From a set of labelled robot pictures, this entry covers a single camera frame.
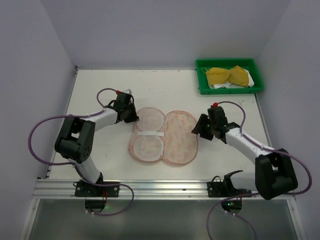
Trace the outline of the floral mesh laundry bag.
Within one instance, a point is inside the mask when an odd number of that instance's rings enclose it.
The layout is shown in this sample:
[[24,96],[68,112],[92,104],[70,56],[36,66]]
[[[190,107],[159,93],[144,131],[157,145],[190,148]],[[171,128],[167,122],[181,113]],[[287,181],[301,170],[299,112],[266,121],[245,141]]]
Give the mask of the floral mesh laundry bag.
[[197,120],[186,111],[164,114],[155,107],[137,112],[129,151],[138,161],[153,164],[164,161],[174,166],[192,162],[198,153],[198,137],[192,133]]

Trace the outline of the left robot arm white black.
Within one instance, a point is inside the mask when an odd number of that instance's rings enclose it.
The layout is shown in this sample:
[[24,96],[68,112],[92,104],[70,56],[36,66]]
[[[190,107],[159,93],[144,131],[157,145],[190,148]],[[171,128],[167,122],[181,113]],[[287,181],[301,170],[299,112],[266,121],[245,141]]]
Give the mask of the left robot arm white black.
[[103,175],[91,158],[95,133],[110,125],[134,123],[138,120],[131,90],[117,91],[116,99],[104,106],[101,112],[84,117],[66,117],[54,150],[75,167],[85,182],[101,184]]

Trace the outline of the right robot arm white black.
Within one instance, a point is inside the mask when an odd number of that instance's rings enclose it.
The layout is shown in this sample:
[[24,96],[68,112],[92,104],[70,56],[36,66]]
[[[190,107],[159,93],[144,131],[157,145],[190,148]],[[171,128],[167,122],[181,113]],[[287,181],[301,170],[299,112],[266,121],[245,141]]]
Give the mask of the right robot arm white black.
[[218,139],[233,147],[254,164],[254,172],[236,170],[224,175],[220,189],[227,196],[259,193],[265,200],[297,189],[298,180],[289,153],[264,146],[247,135],[242,124],[229,122],[224,109],[215,104],[201,114],[192,134],[206,140]]

